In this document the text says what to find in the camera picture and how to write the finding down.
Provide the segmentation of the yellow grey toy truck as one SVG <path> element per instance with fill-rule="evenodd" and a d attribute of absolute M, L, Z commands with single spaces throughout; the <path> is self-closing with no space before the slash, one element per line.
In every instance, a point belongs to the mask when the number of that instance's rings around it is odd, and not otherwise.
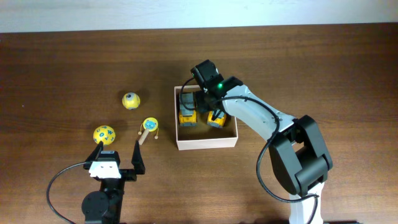
<path fill-rule="evenodd" d="M 192 92 L 181 94 L 178 120 L 180 126 L 197 125 L 197 111 L 195 110 L 195 99 Z"/>
<path fill-rule="evenodd" d="M 215 127 L 215 128 L 223 128 L 226 121 L 226 114 L 223 112 L 223 117 L 221 119 L 212 120 L 213 111 L 208 113 L 207 125 Z"/>

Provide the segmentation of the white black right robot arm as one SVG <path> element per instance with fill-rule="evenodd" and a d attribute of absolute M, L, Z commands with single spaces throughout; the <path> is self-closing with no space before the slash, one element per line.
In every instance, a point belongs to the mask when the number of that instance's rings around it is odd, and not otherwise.
<path fill-rule="evenodd" d="M 195 74 L 193 79 L 210 108 L 240 119 L 266 140 L 257 158 L 257 179 L 271 197 L 290 204 L 289 222 L 323 223 L 321 194 L 333 161 L 317 122 L 308 115 L 297 119 L 273 108 L 235 77 L 225 80 L 220 74 Z M 271 192 L 262 179 L 266 152 L 288 198 Z"/>

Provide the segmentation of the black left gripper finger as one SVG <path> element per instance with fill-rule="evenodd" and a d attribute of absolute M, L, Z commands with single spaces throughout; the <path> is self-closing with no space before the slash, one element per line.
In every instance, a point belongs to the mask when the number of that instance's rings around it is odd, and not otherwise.
<path fill-rule="evenodd" d="M 100 141 L 93 152 L 86 158 L 85 163 L 83 164 L 84 169 L 90 169 L 92 163 L 97 160 L 100 152 L 103 150 L 103 142 Z"/>
<path fill-rule="evenodd" d="M 133 165 L 133 168 L 134 168 L 136 174 L 145 174 L 146 173 L 144 161 L 141 156 L 139 141 L 135 142 L 132 159 L 131 159 L 131 164 Z"/>

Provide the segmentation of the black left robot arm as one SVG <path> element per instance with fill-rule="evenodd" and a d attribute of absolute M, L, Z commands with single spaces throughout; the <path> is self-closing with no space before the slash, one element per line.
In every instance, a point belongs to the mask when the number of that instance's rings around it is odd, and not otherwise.
<path fill-rule="evenodd" d="M 83 168 L 90 177 L 100 182 L 97 191 L 89 193 L 81 203 L 85 223 L 119 223 L 126 182 L 135 182 L 138 175 L 144 175 L 146 168 L 141 156 L 140 144 L 134 144 L 132 169 L 121 169 L 117 151 L 105 151 L 104 143 L 99 142 L 85 160 Z"/>

